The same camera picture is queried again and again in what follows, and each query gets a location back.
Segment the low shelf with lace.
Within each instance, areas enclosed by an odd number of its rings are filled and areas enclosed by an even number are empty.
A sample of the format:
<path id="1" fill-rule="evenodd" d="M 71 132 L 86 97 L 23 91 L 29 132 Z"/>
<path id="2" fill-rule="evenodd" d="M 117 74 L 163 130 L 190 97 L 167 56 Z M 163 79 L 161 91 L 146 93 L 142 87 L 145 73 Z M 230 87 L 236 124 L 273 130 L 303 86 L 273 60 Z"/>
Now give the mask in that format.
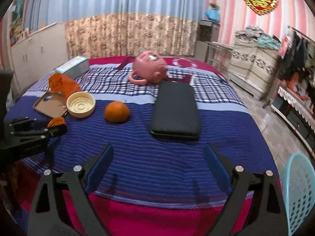
<path id="1" fill-rule="evenodd" d="M 314 158 L 314 113 L 290 89 L 281 85 L 270 109 L 295 132 Z"/>

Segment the brown rectangular tray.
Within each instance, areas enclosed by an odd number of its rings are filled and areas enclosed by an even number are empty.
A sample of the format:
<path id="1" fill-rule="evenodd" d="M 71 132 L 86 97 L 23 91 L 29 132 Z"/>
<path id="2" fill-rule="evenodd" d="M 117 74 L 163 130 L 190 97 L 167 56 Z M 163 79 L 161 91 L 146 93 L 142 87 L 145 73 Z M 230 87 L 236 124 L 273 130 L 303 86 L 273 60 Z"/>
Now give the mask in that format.
<path id="1" fill-rule="evenodd" d="M 33 105 L 35 111 L 51 117 L 63 117 L 67 114 L 66 98 L 62 93 L 46 92 Z"/>

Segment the small metal side table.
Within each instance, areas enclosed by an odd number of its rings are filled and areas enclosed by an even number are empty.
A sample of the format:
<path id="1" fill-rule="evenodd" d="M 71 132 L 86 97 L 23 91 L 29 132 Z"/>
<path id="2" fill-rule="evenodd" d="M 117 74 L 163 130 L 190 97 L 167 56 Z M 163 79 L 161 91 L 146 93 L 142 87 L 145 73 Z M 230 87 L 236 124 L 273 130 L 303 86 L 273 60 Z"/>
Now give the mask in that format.
<path id="1" fill-rule="evenodd" d="M 220 70 L 231 58 L 233 47 L 216 41 L 208 42 L 206 62 Z"/>

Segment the blue and floral curtain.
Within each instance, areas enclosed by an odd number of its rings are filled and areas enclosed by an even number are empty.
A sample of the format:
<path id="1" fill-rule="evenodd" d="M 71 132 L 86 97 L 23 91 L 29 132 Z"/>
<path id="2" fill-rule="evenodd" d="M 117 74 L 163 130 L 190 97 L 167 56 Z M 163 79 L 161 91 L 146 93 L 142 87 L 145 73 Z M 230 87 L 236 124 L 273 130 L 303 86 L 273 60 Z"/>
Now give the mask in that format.
<path id="1" fill-rule="evenodd" d="M 24 26 L 65 25 L 70 56 L 194 53 L 206 0 L 28 0 Z"/>

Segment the light blue laundry basket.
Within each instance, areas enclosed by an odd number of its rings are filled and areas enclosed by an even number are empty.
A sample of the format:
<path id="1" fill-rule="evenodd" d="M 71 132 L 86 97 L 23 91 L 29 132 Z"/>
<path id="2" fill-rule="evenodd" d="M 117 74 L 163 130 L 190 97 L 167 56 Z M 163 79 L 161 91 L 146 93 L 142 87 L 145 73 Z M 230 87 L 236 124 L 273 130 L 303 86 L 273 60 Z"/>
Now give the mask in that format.
<path id="1" fill-rule="evenodd" d="M 314 207 L 314 167 L 302 153 L 293 153 L 281 179 L 288 234 L 293 235 Z"/>

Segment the cream round plastic bowl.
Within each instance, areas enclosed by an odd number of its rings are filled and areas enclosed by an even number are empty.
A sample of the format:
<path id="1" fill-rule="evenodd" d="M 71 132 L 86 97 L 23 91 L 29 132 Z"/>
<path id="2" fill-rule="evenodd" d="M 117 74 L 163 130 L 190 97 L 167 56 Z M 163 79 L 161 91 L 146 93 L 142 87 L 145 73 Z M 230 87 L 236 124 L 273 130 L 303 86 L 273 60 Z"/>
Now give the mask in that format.
<path id="1" fill-rule="evenodd" d="M 75 118 L 86 118 L 95 110 L 95 98 L 87 92 L 76 92 L 66 101 L 68 113 Z"/>

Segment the light blue tissue box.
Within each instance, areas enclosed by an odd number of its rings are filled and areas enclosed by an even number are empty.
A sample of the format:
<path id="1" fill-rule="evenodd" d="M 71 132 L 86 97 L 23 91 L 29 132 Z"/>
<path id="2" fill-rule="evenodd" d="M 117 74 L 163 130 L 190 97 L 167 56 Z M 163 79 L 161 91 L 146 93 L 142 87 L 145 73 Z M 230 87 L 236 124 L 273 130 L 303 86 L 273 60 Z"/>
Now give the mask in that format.
<path id="1" fill-rule="evenodd" d="M 71 79 L 76 79 L 90 70 L 88 58 L 76 56 L 55 69 L 56 73 L 63 74 Z"/>

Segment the grey water dispenser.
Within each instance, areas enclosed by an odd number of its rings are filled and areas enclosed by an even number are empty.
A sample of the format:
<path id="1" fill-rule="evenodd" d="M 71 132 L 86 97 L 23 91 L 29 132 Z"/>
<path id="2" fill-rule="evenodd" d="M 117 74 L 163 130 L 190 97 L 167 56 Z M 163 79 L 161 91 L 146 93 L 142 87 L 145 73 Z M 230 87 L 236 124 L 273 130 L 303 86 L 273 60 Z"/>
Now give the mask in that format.
<path id="1" fill-rule="evenodd" d="M 197 29 L 194 58 L 205 62 L 210 53 L 210 44 L 218 41 L 220 24 L 211 20 L 200 20 Z"/>

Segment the black rectangular pouch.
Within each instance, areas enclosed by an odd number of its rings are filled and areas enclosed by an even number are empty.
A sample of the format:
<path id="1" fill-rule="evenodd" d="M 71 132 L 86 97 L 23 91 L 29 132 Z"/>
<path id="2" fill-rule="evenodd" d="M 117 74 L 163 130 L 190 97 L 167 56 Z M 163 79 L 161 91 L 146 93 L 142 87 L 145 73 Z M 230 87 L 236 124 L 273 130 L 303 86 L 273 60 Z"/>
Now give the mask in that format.
<path id="1" fill-rule="evenodd" d="M 201 122 L 194 89 L 189 84 L 162 82 L 153 105 L 150 132 L 159 138 L 195 141 Z"/>

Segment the pile of folded clothes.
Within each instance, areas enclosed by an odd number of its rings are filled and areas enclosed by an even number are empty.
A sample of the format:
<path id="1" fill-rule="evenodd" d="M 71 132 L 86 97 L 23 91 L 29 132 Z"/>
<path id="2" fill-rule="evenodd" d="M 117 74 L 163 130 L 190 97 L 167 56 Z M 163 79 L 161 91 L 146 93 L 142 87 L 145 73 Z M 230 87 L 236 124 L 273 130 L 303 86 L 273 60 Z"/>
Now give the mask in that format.
<path id="1" fill-rule="evenodd" d="M 257 46 L 272 50 L 278 50 L 281 44 L 281 41 L 277 37 L 266 34 L 258 26 L 247 26 L 244 30 L 238 30 L 235 32 L 235 37 L 254 41 Z"/>

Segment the blue covered water bottle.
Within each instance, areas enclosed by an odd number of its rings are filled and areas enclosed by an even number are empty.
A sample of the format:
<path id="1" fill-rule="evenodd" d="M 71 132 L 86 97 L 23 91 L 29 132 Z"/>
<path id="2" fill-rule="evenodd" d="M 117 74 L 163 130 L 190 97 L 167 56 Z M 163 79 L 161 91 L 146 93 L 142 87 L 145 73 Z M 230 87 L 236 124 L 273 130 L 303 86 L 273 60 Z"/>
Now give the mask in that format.
<path id="1" fill-rule="evenodd" d="M 214 21 L 214 22 L 220 22 L 220 13 L 215 9 L 207 9 L 205 10 L 205 15 L 208 20 Z"/>

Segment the striped blue red bedspread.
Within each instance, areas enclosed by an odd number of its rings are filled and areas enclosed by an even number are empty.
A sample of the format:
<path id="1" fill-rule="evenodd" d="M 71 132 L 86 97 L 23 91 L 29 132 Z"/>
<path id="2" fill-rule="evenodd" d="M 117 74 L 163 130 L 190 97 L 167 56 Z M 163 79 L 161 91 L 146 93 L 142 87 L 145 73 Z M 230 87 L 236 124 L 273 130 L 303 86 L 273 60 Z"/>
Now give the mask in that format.
<path id="1" fill-rule="evenodd" d="M 170 77 L 192 84 L 198 140 L 155 138 L 150 122 L 158 87 L 129 83 L 132 65 L 125 57 L 92 59 L 77 82 L 95 97 L 94 113 L 85 119 L 67 116 L 65 135 L 17 163 L 19 206 L 12 215 L 23 230 L 44 170 L 71 171 L 107 144 L 114 147 L 114 159 L 90 200 L 112 235 L 204 235 L 227 199 L 203 158 L 207 143 L 247 171 L 278 173 L 259 127 L 218 70 L 197 61 L 175 65 L 168 58 L 167 63 Z M 105 107 L 113 101 L 130 109 L 127 122 L 105 120 Z"/>

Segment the white cabinet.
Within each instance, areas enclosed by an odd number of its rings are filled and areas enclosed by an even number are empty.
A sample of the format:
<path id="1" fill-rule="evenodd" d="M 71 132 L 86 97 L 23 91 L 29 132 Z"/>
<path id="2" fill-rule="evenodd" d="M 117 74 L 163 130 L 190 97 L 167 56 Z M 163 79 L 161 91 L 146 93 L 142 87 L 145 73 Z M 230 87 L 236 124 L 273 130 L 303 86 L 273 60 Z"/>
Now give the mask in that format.
<path id="1" fill-rule="evenodd" d="M 10 49 L 19 92 L 68 61 L 65 24 L 55 22 L 30 34 Z"/>

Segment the orange plastic mesh bag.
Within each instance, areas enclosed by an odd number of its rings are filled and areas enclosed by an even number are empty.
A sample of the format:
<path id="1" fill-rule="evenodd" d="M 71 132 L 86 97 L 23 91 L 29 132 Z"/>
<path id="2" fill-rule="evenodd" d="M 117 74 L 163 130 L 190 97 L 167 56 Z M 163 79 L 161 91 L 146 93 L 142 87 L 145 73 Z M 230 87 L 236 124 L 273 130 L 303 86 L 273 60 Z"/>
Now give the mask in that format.
<path id="1" fill-rule="evenodd" d="M 66 99 L 72 94 L 81 91 L 81 88 L 74 80 L 61 73 L 52 74 L 48 83 L 52 92 L 63 93 Z"/>

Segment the clothes rack with garments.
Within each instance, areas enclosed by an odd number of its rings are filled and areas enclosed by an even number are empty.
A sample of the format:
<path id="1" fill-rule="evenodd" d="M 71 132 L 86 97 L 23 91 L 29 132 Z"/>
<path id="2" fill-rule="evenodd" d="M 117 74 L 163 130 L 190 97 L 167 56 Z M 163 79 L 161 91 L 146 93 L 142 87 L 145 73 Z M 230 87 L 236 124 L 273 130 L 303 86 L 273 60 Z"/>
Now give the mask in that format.
<path id="1" fill-rule="evenodd" d="M 304 101 L 309 109 L 314 108 L 314 40 L 292 26 L 287 26 L 281 41 L 275 78 L 264 108 L 275 99 L 281 85 Z"/>

